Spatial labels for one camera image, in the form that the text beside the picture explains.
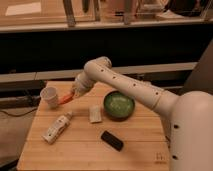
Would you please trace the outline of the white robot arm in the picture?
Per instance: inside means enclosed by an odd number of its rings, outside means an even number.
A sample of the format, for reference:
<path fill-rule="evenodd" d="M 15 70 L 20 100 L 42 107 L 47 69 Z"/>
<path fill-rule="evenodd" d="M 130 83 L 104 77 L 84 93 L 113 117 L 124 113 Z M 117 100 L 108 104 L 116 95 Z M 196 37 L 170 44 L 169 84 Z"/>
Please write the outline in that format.
<path fill-rule="evenodd" d="M 113 71 L 105 56 L 85 63 L 75 78 L 74 92 L 82 96 L 98 82 L 117 89 L 170 122 L 169 171 L 213 171 L 213 95 L 203 91 L 176 95 Z"/>

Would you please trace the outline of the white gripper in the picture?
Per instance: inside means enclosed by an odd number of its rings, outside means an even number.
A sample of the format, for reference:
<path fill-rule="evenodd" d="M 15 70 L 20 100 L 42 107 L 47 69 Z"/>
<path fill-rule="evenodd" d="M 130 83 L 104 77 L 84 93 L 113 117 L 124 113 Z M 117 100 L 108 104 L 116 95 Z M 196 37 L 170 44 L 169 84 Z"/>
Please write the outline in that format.
<path fill-rule="evenodd" d="M 85 72 L 77 75 L 72 86 L 74 97 L 79 98 L 88 93 L 93 87 L 95 82 L 91 80 Z"/>

